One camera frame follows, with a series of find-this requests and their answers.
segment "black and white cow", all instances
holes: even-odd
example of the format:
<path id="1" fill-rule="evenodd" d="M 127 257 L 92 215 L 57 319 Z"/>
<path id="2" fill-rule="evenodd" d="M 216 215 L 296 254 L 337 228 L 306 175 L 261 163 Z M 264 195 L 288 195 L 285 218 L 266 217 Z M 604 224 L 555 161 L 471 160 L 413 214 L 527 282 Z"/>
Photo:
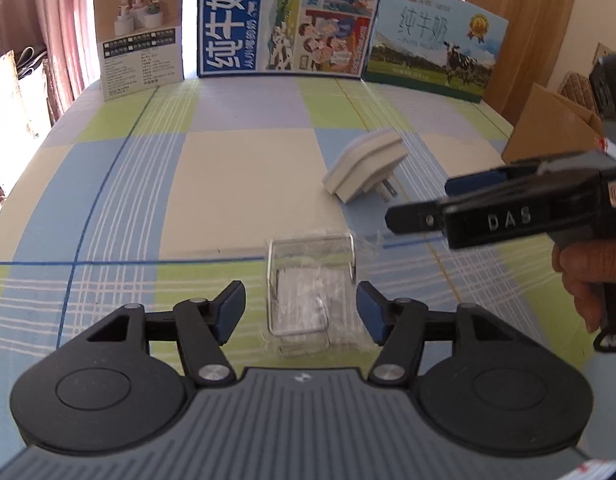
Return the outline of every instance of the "black and white cow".
<path id="1" fill-rule="evenodd" d="M 453 76 L 456 76 L 461 77 L 464 85 L 467 85 L 472 79 L 477 62 L 472 57 L 460 53 L 459 45 L 447 41 L 443 44 L 445 45 L 445 73 L 448 76 L 445 84 L 450 86 L 450 81 L 453 80 Z"/>

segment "tablecloth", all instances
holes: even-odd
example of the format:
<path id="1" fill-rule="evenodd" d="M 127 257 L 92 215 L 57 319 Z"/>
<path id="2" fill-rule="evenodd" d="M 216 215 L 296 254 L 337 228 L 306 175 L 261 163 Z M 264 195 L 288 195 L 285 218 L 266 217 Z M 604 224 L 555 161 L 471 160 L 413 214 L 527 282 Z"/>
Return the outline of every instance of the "tablecloth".
<path id="1" fill-rule="evenodd" d="M 266 241 L 348 229 L 374 240 L 359 272 L 386 296 L 482 304 L 581 369 L 597 399 L 582 445 L 616 458 L 616 356 L 593 355 L 547 237 L 451 252 L 440 236 L 391 236 L 378 194 L 342 205 L 325 192 L 345 145 L 384 126 L 410 151 L 393 179 L 401 202 L 500 164 L 512 129 L 485 104 L 332 78 L 186 80 L 107 103 L 98 84 L 82 94 L 0 215 L 0 466 L 23 446 L 8 409 L 16 378 L 124 303 L 165 310 L 242 280 L 246 312 L 224 347 L 236 368 L 367 368 L 376 352 L 298 363 L 262 338 Z M 178 366 L 172 344 L 151 350 Z M 449 353 L 428 344 L 424 369 Z"/>

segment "blue line on tablecloth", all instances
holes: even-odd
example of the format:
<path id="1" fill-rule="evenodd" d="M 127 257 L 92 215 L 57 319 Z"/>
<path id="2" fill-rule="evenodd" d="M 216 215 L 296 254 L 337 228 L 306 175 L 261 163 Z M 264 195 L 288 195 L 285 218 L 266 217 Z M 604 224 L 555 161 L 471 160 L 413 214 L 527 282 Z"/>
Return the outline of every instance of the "blue line on tablecloth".
<path id="1" fill-rule="evenodd" d="M 384 244 L 382 249 L 395 249 L 422 245 L 429 242 L 440 242 L 445 237 L 435 236 L 427 240 L 418 238 L 404 242 Z M 241 256 L 236 258 L 200 258 L 197 260 L 76 260 L 73 262 L 0 262 L 0 267 L 68 267 L 68 266 L 132 266 L 132 265 L 190 265 L 190 264 L 229 264 L 240 262 L 262 262 L 265 256 Z"/>
<path id="2" fill-rule="evenodd" d="M 94 215 L 94 208 L 96 208 L 96 204 L 98 203 L 99 198 L 101 197 L 101 194 L 103 193 L 105 184 L 107 183 L 108 179 L 110 178 L 110 175 L 112 174 L 112 170 L 114 169 L 114 165 L 117 163 L 117 160 L 119 160 L 119 157 L 121 156 L 121 153 L 123 152 L 123 149 L 128 144 L 128 141 L 130 140 L 130 137 L 132 137 L 132 134 L 134 133 L 134 130 L 136 129 L 137 125 L 139 124 L 139 121 L 140 121 L 141 117 L 143 117 L 143 114 L 144 114 L 145 110 L 147 110 L 148 106 L 152 102 L 152 98 L 155 96 L 155 94 L 157 93 L 158 90 L 159 90 L 159 87 L 156 87 L 154 89 L 154 91 L 150 95 L 150 98 L 148 99 L 148 101 L 146 102 L 145 106 L 143 107 L 143 110 L 141 110 L 141 113 L 137 117 L 137 120 L 134 121 L 134 124 L 132 125 L 132 127 L 130 129 L 130 132 L 125 137 L 125 139 L 123 139 L 123 144 L 121 145 L 121 148 L 119 148 L 119 151 L 117 152 L 116 156 L 112 160 L 112 163 L 110 164 L 110 168 L 108 168 L 107 173 L 105 173 L 103 182 L 101 183 L 101 186 L 99 187 L 99 191 L 97 192 L 96 197 L 94 197 L 94 201 L 92 202 L 92 207 L 90 208 L 90 211 L 88 213 L 88 217 L 86 218 L 86 222 L 83 225 L 83 231 L 81 231 L 81 236 L 80 236 L 80 238 L 78 240 L 78 245 L 76 246 L 76 251 L 75 251 L 75 254 L 74 254 L 74 260 L 73 260 L 73 262 L 70 263 L 70 265 L 72 265 L 72 270 L 70 270 L 70 277 L 68 278 L 68 285 L 66 287 L 66 295 L 65 295 L 65 298 L 63 299 L 63 309 L 61 311 L 61 318 L 60 318 L 60 321 L 59 321 L 59 333 L 57 335 L 57 345 L 56 345 L 57 349 L 59 348 L 60 343 L 61 343 L 61 333 L 63 332 L 63 323 L 65 322 L 66 312 L 68 311 L 68 302 L 70 301 L 70 290 L 72 289 L 72 280 L 74 279 L 74 273 L 76 271 L 76 263 L 78 262 L 78 254 L 81 251 L 81 246 L 83 245 L 83 240 L 86 237 L 86 231 L 88 230 L 88 226 L 89 226 L 90 221 L 92 219 L 92 215 Z"/>

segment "finger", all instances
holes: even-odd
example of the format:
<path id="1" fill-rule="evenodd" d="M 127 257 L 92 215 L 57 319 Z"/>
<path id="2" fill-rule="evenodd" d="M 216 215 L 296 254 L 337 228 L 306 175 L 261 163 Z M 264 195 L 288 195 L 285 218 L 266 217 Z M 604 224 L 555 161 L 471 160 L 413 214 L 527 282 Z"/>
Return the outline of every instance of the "finger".
<path id="1" fill-rule="evenodd" d="M 559 263 L 559 257 L 562 255 L 562 251 L 557 245 L 552 246 L 552 270 L 555 272 L 563 272 L 562 264 Z"/>
<path id="2" fill-rule="evenodd" d="M 562 283 L 563 288 L 566 289 L 566 292 L 575 298 L 585 300 L 592 296 L 592 290 L 590 289 L 589 284 L 582 282 L 581 280 L 577 280 L 569 274 L 562 274 Z"/>
<path id="3" fill-rule="evenodd" d="M 559 257 L 563 272 L 590 283 L 616 283 L 616 239 L 572 244 Z"/>
<path id="4" fill-rule="evenodd" d="M 586 323 L 589 333 L 596 332 L 601 324 L 602 307 L 594 296 L 589 298 L 575 298 L 575 309 Z"/>

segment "black circular housing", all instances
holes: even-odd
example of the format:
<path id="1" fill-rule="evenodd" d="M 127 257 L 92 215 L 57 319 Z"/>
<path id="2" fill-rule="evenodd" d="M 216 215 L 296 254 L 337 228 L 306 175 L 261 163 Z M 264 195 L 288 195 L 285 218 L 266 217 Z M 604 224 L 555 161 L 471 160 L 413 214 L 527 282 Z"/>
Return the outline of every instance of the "black circular housing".
<path id="1" fill-rule="evenodd" d="M 431 368 L 417 402 L 442 434 L 500 456 L 534 456 L 576 445 L 593 395 L 574 368 L 539 346 L 487 342 Z"/>
<path id="2" fill-rule="evenodd" d="M 169 365 L 124 343 L 63 348 L 14 385 L 12 416 L 24 439 L 65 454 L 124 449 L 177 418 L 186 394 Z"/>

